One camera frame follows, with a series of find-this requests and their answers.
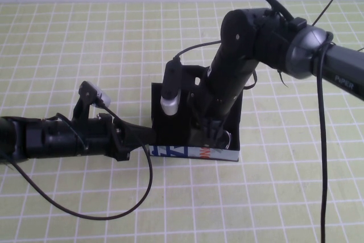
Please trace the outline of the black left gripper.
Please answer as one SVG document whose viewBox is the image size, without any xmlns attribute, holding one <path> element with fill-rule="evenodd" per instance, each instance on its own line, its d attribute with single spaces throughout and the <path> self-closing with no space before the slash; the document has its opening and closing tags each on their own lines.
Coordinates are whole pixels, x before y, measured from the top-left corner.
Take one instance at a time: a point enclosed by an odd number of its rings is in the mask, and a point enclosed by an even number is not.
<svg viewBox="0 0 364 243">
<path fill-rule="evenodd" d="M 109 114 L 97 118 L 73 118 L 71 129 L 75 136 L 75 155 L 104 155 L 118 162 L 130 159 L 130 153 L 157 140 L 153 128 L 123 122 L 123 125 Z"/>
</svg>

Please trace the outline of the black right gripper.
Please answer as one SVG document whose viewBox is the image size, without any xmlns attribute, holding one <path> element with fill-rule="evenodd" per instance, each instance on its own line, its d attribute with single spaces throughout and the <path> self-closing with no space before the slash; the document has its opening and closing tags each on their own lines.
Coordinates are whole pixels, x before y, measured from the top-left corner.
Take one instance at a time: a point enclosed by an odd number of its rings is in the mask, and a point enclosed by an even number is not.
<svg viewBox="0 0 364 243">
<path fill-rule="evenodd" d="M 227 146 L 224 121 L 255 71 L 255 60 L 217 54 L 188 97 L 193 126 L 202 124 L 204 146 Z"/>
</svg>

